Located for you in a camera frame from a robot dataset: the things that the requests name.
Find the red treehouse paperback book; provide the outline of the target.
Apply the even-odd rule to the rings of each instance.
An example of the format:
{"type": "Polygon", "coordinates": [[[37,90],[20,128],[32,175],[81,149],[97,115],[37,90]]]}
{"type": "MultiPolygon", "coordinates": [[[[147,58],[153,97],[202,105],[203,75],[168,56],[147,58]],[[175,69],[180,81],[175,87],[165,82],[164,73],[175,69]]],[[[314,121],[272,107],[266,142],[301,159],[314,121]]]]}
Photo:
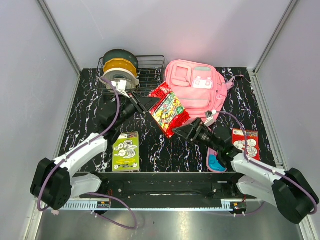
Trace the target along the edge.
{"type": "Polygon", "coordinates": [[[191,118],[190,114],[166,82],[151,92],[149,97],[160,99],[149,113],[170,139],[175,134],[173,129],[184,125],[191,118]]]}

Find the pink student backpack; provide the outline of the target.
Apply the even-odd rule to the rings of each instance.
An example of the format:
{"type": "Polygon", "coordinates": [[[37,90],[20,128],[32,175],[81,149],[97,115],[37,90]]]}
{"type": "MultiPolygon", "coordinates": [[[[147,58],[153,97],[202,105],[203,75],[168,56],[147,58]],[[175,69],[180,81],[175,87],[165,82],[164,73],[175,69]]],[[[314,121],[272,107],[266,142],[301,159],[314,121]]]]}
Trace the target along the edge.
{"type": "Polygon", "coordinates": [[[238,77],[225,80],[215,67],[187,60],[171,61],[164,73],[165,82],[189,113],[186,124],[196,118],[205,122],[206,112],[221,111],[238,77]]]}

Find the green paperback book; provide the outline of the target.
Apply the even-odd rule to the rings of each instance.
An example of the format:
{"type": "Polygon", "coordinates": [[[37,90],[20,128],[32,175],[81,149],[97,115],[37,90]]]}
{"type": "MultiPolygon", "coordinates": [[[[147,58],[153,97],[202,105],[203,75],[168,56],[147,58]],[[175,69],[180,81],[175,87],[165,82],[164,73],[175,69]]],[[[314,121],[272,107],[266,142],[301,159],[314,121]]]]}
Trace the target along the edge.
{"type": "Polygon", "coordinates": [[[112,146],[112,172],[139,172],[139,146],[137,131],[121,133],[112,146]]]}

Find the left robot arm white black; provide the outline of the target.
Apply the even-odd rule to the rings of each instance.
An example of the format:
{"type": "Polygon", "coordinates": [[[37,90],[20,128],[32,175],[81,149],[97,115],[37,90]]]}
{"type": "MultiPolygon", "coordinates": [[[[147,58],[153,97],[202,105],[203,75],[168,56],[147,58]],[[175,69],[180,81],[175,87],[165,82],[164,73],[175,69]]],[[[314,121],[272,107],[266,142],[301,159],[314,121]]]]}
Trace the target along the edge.
{"type": "Polygon", "coordinates": [[[159,101],[158,97],[141,96],[131,92],[127,96],[115,96],[115,103],[101,102],[97,112],[97,128],[82,143],[69,152],[50,160],[42,159],[30,187],[37,198],[37,207],[42,203],[53,210],[61,209],[69,199],[92,193],[103,198],[108,186],[97,173],[76,177],[75,174],[95,156],[105,152],[120,136],[119,127],[135,113],[149,112],[159,101]]]}

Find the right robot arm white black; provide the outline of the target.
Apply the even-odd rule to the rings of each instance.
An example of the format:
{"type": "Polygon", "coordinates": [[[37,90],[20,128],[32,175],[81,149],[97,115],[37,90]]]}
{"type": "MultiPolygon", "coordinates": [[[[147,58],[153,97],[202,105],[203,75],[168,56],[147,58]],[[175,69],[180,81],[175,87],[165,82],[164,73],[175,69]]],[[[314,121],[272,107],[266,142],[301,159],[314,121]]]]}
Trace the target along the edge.
{"type": "Polygon", "coordinates": [[[189,143],[205,145],[217,152],[217,161],[242,176],[227,185],[228,195],[249,195],[278,209],[284,218],[299,224],[316,214],[320,199],[304,175],[296,168],[284,170],[248,157],[232,144],[230,131],[217,127],[211,131],[200,118],[173,129],[189,143]]]}

